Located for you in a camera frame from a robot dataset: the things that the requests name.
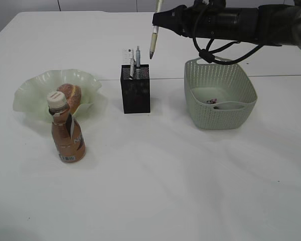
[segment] glass bowl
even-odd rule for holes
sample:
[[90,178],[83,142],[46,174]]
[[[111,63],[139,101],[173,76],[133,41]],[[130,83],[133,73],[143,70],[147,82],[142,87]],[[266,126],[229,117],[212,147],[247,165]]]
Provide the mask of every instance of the glass bowl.
[[13,110],[29,113],[50,122],[47,94],[62,84],[75,84],[81,88],[81,101],[74,116],[83,116],[93,105],[101,83],[91,74],[77,69],[50,70],[25,81],[15,92]]

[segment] black mesh pen holder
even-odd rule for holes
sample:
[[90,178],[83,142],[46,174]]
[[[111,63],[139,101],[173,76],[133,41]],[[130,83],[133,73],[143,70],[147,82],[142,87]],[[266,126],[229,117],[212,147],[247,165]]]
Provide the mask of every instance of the black mesh pen holder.
[[130,66],[121,66],[120,84],[122,103],[125,114],[150,113],[151,95],[149,91],[149,65],[140,66],[139,78],[136,79],[136,71],[133,79],[129,78]]

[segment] green plastic basket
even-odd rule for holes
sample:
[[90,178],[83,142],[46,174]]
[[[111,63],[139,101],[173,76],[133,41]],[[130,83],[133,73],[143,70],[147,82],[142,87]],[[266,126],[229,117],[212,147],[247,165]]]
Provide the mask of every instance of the green plastic basket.
[[[186,62],[184,72],[185,97],[194,124],[206,130],[239,128],[257,101],[250,79],[238,64],[199,64],[199,60]],[[206,103],[212,99],[217,103]]]

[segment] bottle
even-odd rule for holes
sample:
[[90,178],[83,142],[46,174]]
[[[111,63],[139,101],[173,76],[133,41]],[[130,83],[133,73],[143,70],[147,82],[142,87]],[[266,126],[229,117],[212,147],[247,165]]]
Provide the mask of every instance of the bottle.
[[86,154],[86,146],[78,122],[70,113],[63,92],[48,94],[49,113],[53,117],[51,133],[63,162],[77,162]]

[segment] bread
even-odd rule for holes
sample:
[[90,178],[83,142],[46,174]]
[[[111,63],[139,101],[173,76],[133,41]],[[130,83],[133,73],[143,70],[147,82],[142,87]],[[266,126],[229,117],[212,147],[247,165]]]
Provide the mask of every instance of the bread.
[[70,107],[70,113],[75,113],[81,100],[81,89],[78,85],[63,84],[57,88],[57,91],[61,91],[65,94],[68,105]]

